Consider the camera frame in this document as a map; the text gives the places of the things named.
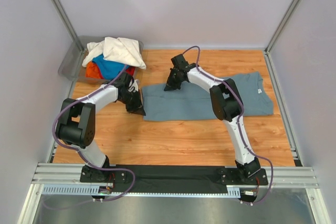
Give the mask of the grey-blue t shirt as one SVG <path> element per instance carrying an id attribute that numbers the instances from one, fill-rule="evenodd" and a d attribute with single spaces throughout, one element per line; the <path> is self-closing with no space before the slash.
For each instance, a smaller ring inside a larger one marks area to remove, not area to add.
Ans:
<path id="1" fill-rule="evenodd" d="M 236 74 L 235 81 L 244 105 L 245 116 L 273 115 L 274 103 L 264 91 L 263 78 L 259 72 Z M 164 91 L 165 84 L 142 88 L 144 120 L 196 121 L 214 120 L 210 94 L 201 87 L 184 82 L 181 89 Z"/>

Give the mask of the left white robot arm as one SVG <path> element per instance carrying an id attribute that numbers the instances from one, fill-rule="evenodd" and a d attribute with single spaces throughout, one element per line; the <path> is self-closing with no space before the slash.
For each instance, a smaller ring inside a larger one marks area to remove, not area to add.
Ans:
<path id="1" fill-rule="evenodd" d="M 132 75 L 121 72 L 82 98 L 65 99 L 52 127 L 55 142 L 77 152 L 85 164 L 93 168 L 92 176 L 99 183 L 106 182 L 113 169 L 94 140 L 96 114 L 118 101 L 125 105 L 128 113 L 145 116 L 138 83 Z"/>

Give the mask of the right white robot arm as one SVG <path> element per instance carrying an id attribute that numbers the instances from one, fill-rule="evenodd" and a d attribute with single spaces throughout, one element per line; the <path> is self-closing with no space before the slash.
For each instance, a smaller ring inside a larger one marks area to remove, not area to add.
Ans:
<path id="1" fill-rule="evenodd" d="M 213 112 L 226 126 L 234 146 L 236 177 L 243 184 L 250 183 L 261 170 L 261 165 L 249 143 L 243 119 L 244 105 L 234 80 L 215 77 L 196 63 L 188 63 L 182 54 L 173 57 L 171 62 L 173 68 L 164 90 L 180 89 L 186 81 L 209 93 Z"/>

